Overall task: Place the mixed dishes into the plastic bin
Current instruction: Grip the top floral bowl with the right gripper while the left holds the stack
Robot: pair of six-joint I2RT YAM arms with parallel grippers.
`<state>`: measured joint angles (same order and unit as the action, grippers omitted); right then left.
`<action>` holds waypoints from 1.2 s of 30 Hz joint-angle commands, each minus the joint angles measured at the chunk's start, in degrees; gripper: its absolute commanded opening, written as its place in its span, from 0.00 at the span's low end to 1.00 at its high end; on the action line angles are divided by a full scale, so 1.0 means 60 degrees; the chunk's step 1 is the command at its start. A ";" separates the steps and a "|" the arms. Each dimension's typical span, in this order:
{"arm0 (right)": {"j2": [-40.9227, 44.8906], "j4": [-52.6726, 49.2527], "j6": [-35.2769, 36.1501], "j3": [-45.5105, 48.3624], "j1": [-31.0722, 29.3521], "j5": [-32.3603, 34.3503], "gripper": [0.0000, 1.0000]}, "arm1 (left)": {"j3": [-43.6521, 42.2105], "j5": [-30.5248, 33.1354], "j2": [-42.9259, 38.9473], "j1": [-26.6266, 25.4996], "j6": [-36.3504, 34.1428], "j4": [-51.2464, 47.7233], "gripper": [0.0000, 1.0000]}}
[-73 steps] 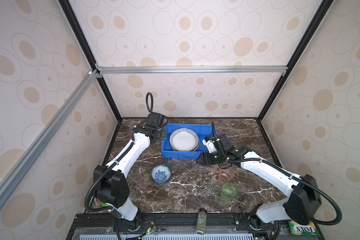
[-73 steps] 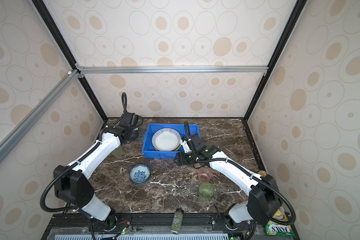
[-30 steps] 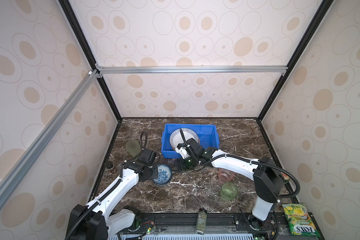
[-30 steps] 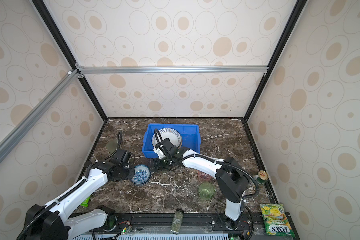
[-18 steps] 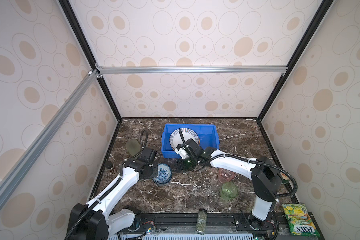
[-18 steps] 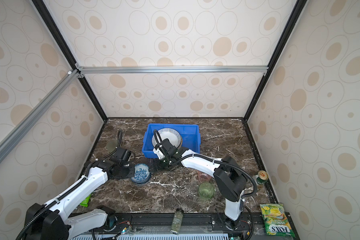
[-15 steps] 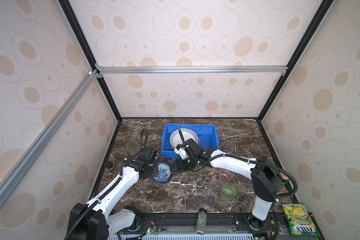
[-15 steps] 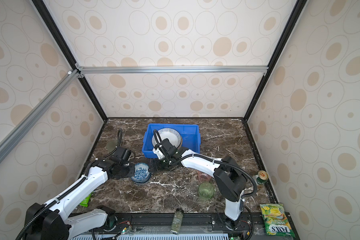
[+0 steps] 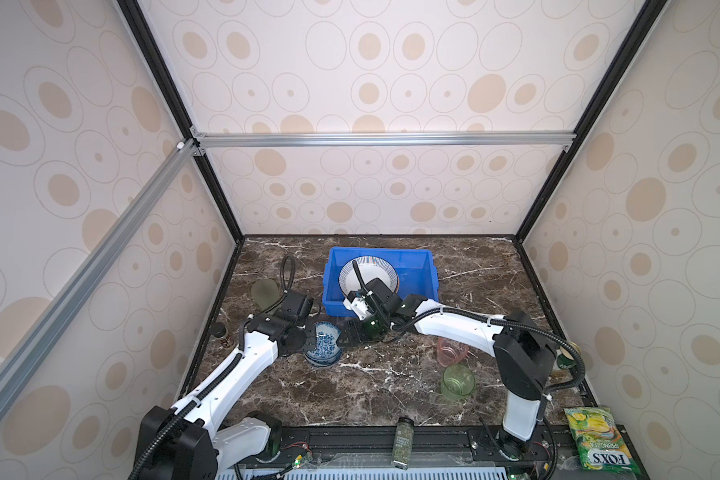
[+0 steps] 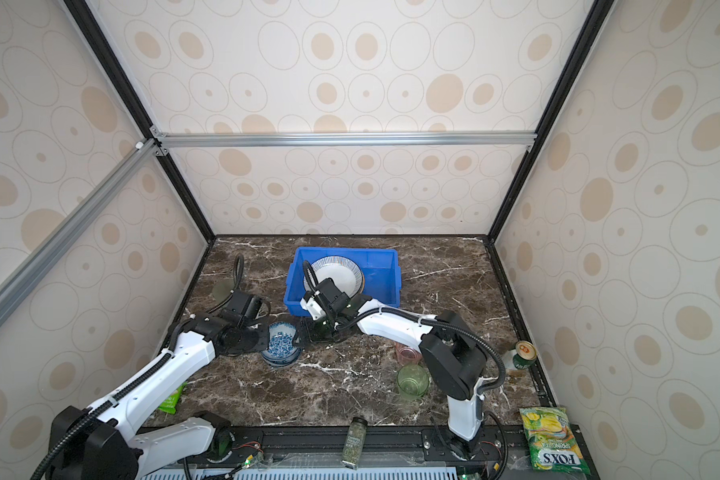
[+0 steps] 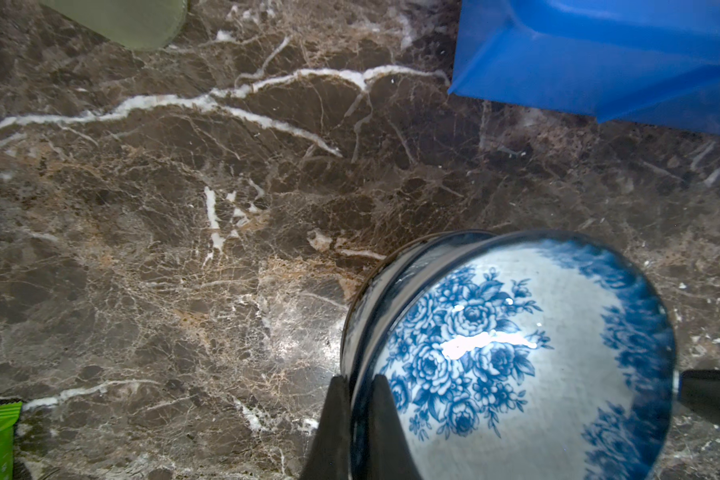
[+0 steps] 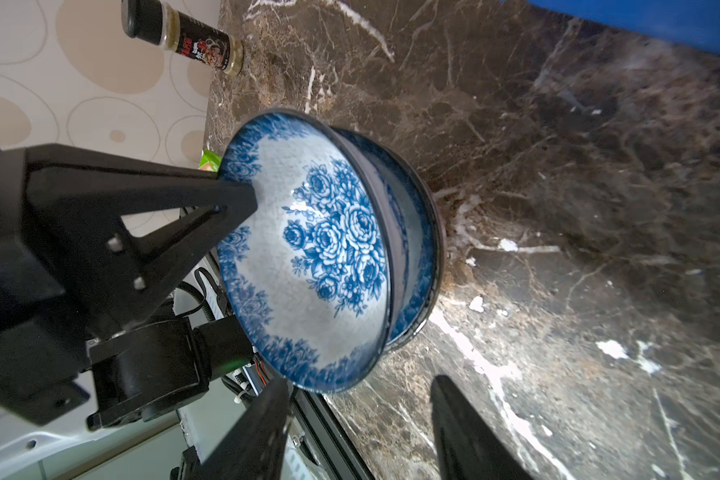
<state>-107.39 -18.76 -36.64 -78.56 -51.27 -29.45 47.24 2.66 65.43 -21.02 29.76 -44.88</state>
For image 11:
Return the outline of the blue floral ceramic bowl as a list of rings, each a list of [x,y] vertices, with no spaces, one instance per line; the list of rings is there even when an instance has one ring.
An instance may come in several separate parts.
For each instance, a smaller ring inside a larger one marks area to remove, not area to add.
[[[425,479],[647,479],[672,416],[676,345],[644,274],[580,235],[464,244],[383,298],[351,391],[350,464],[388,379]]]

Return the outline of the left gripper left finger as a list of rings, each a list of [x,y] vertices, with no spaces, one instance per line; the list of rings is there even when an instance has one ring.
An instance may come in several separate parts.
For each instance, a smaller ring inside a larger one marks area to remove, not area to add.
[[[350,394],[345,376],[329,384],[318,428],[300,480],[348,480],[350,469]]]

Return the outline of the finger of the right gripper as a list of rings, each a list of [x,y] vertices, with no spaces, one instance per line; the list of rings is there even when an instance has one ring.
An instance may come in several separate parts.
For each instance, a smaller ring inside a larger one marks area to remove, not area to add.
[[[685,370],[679,375],[680,404],[720,427],[720,370]]]

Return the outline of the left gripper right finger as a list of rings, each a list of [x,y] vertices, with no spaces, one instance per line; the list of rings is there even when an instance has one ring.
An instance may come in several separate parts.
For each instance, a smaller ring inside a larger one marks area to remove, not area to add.
[[[388,379],[376,375],[368,405],[365,478],[421,480],[397,414]]]

